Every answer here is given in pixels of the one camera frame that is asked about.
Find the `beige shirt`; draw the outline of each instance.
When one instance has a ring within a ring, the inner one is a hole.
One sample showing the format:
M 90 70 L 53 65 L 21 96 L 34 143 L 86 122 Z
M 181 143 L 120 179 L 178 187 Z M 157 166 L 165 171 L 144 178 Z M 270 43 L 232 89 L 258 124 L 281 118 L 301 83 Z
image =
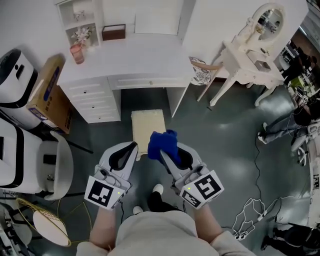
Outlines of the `beige shirt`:
M 90 242 L 77 247 L 76 256 L 255 256 L 230 232 L 210 244 L 197 236 L 194 220 L 182 211 L 145 211 L 120 226 L 115 248 L 108 252 Z

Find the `person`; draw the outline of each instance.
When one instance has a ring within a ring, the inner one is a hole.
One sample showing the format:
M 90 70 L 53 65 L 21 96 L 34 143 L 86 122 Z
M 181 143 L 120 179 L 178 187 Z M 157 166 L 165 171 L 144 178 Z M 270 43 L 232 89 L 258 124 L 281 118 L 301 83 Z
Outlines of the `person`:
M 311 228 L 306 226 L 293 226 L 288 230 L 274 228 L 273 238 L 265 236 L 261 250 L 264 251 L 268 246 L 271 246 L 287 256 L 320 255 L 319 249 L 317 246 L 315 247 L 315 244 L 317 244 L 315 240 L 319 241 L 320 239 L 319 232 L 317 229 L 313 231 L 316 231 L 316 233 L 313 232 L 313 235 L 311 235 Z
M 119 227 L 115 211 L 99 208 L 89 238 L 77 256 L 254 256 L 230 232 L 222 230 L 208 204 L 194 210 L 194 220 L 162 201 L 157 184 L 147 200 L 150 211 L 136 206 Z
M 308 133 L 307 126 L 312 120 L 317 120 L 319 117 L 320 101 L 316 100 L 310 106 L 304 105 L 296 108 L 289 116 L 275 120 L 270 125 L 264 122 L 262 125 L 264 131 L 259 132 L 257 138 L 264 144 L 268 144 L 287 134 L 294 138 L 301 137 Z
M 318 60 L 315 56 L 308 56 L 305 53 L 300 53 L 297 57 L 295 57 L 290 67 L 282 73 L 284 80 L 284 84 L 288 85 L 292 79 L 300 76 L 304 69 L 314 68 L 317 64 Z

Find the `robotic arm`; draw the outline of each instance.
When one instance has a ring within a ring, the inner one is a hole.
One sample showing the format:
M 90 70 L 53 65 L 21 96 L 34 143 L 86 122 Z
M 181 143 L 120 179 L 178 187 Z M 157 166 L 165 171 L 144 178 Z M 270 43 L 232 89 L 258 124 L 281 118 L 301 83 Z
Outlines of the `robotic arm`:
M 160 151 L 162 164 L 172 175 L 172 188 L 194 208 L 199 209 L 216 198 L 224 187 L 215 171 L 209 171 L 198 153 L 191 147 L 178 143 L 181 163 Z M 107 210 L 115 208 L 131 187 L 128 182 L 138 154 L 136 142 L 125 142 L 107 149 L 94 176 L 90 176 L 84 198 Z

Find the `floral seat cushion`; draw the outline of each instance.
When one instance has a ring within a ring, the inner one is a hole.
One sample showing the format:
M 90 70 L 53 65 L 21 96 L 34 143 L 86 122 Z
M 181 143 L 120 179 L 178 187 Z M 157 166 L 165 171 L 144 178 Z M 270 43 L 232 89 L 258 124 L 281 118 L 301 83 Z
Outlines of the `floral seat cushion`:
M 194 57 L 189 57 L 190 61 L 206 64 L 204 61 L 199 60 Z M 211 80 L 210 70 L 206 70 L 195 65 L 192 65 L 194 70 L 194 77 L 191 80 L 191 84 L 195 86 L 204 86 L 207 85 Z

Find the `blue towel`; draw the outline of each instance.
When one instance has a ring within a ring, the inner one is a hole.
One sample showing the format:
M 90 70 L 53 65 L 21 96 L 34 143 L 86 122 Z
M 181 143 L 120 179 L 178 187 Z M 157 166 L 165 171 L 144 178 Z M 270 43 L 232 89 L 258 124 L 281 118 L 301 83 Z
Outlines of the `blue towel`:
M 148 158 L 158 160 L 162 163 L 160 150 L 166 152 L 176 164 L 181 164 L 178 156 L 177 132 L 174 130 L 166 130 L 164 133 L 154 131 L 150 136 L 148 144 Z

